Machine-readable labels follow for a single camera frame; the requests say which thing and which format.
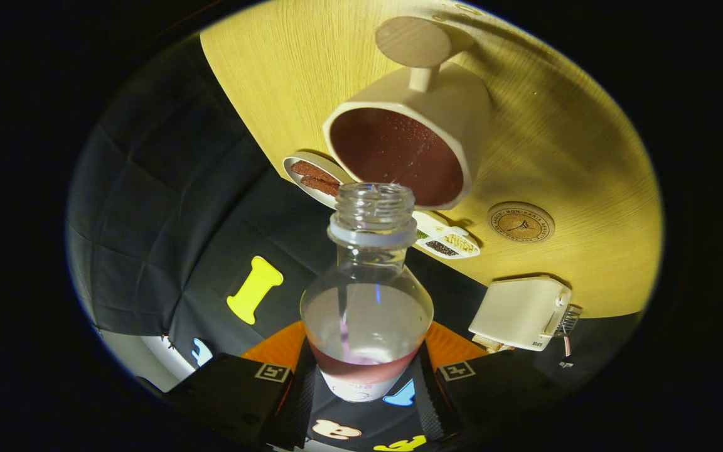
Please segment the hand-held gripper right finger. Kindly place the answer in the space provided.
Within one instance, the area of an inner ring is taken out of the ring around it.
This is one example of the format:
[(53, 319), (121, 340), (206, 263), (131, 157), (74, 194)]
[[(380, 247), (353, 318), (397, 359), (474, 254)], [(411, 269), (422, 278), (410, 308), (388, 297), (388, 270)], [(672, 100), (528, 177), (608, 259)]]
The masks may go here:
[(429, 450), (477, 450), (524, 437), (562, 387), (514, 351), (488, 353), (433, 321), (411, 364), (414, 405)]

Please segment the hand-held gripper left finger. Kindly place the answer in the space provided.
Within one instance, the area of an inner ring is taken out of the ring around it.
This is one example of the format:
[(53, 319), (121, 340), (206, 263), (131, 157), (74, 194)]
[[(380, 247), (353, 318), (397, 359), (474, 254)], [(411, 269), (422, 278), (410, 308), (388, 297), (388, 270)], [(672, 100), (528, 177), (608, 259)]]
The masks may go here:
[(240, 357), (218, 353), (164, 393), (164, 401), (243, 450), (305, 444), (316, 360), (302, 321)]

